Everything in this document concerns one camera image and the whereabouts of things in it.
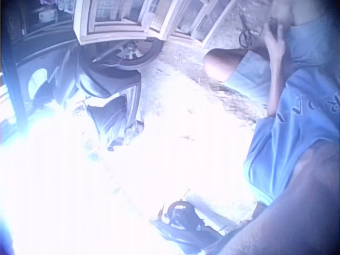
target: person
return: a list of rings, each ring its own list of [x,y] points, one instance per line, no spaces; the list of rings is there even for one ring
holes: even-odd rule
[[[210,77],[262,103],[268,115],[257,123],[244,163],[251,189],[268,207],[206,254],[340,251],[340,47],[329,6],[277,0],[250,50],[213,49],[203,60]]]

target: motorcycle wheel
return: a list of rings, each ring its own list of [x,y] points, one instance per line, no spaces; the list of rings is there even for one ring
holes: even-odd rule
[[[128,51],[128,54],[126,54],[125,56],[120,56],[120,53],[124,52],[125,49],[123,48],[118,49],[114,51],[112,54],[108,55],[107,59],[109,60],[110,63],[114,63],[116,68],[128,71],[136,70],[150,64],[158,57],[158,55],[162,51],[164,41],[161,41],[157,38],[147,38],[146,40],[139,41],[144,41],[151,44],[149,50],[140,57],[137,56],[135,52],[133,52],[133,50],[138,50],[138,46],[136,46],[136,48],[132,49],[132,51],[130,52]]]

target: blue t-shirt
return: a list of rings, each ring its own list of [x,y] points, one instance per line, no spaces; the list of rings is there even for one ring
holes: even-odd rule
[[[284,191],[296,163],[316,141],[339,141],[339,114],[336,79],[316,67],[287,79],[276,116],[258,122],[244,163],[260,201],[269,205]]]

